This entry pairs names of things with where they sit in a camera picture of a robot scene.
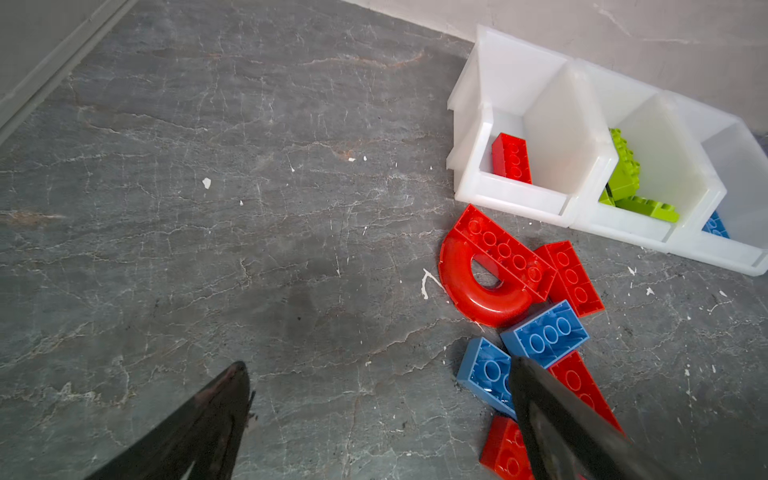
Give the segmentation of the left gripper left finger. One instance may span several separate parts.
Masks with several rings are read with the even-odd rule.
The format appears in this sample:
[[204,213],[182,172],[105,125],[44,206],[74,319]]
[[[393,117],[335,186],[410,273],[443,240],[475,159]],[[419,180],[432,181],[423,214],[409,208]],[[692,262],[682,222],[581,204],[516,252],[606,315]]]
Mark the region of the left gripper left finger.
[[236,361],[91,479],[230,479],[254,393]]

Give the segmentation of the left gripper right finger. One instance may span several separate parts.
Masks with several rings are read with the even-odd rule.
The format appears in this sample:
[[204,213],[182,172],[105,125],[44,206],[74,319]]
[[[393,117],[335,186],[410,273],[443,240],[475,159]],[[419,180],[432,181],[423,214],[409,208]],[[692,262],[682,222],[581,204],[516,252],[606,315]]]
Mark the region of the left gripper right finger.
[[513,356],[509,388],[536,479],[677,479],[538,363]]

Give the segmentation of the red lego brick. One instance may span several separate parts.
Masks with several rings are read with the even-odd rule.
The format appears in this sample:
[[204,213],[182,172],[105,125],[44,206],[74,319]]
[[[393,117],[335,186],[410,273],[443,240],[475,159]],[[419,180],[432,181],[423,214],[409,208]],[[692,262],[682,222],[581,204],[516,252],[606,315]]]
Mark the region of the red lego brick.
[[605,309],[570,241],[543,245],[537,248],[535,253],[556,271],[549,292],[552,302],[567,300],[579,318]]
[[617,431],[624,434],[611,407],[602,395],[581,355],[574,350],[548,368],[548,371],[582,402],[592,408]]
[[522,432],[506,416],[494,416],[479,462],[504,480],[534,478]]
[[492,143],[491,153],[495,175],[532,183],[527,143],[524,139],[500,133]]

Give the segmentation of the red lego brick top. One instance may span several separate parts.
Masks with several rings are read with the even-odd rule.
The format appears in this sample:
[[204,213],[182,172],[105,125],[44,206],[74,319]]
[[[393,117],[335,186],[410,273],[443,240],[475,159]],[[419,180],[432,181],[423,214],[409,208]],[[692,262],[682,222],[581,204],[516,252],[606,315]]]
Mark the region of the red lego brick top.
[[605,309],[570,241],[543,245],[537,248],[535,253],[556,271],[549,292],[552,302],[567,300],[579,318]]

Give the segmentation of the green lego brick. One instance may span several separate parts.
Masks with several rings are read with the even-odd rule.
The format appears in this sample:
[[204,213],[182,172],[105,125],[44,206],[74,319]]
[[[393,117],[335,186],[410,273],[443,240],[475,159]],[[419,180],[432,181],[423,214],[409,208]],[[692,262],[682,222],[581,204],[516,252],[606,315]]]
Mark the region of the green lego brick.
[[610,134],[619,160],[607,188],[609,196],[618,201],[634,196],[640,188],[641,166],[634,159],[634,153],[623,138],[621,130],[612,128]]
[[670,223],[677,223],[680,218],[673,205],[641,196],[632,196],[615,200],[615,206],[617,208]]

